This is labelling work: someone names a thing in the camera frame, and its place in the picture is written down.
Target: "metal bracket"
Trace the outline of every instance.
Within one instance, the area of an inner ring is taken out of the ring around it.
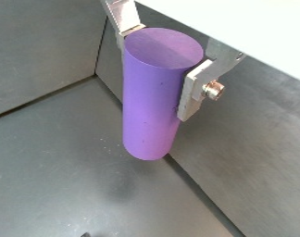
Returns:
[[[116,45],[123,52],[124,37],[142,28],[134,0],[100,0],[110,23],[115,30]]]
[[[206,97],[217,100],[223,93],[223,85],[218,78],[229,72],[243,60],[245,54],[209,38],[206,55],[210,59],[203,61],[186,75],[176,117],[186,121],[201,107]]]

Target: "gray floor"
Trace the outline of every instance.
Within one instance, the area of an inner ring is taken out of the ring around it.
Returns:
[[[126,153],[98,79],[0,118],[0,236],[241,236],[198,193],[163,159]]]

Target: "metal plate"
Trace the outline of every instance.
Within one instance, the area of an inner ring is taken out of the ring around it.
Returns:
[[[99,1],[0,1],[0,113],[94,74]]]
[[[300,237],[300,81],[247,57],[221,82],[171,156],[246,236]]]
[[[0,118],[0,236],[233,236],[164,160],[126,153],[104,89],[90,80]]]

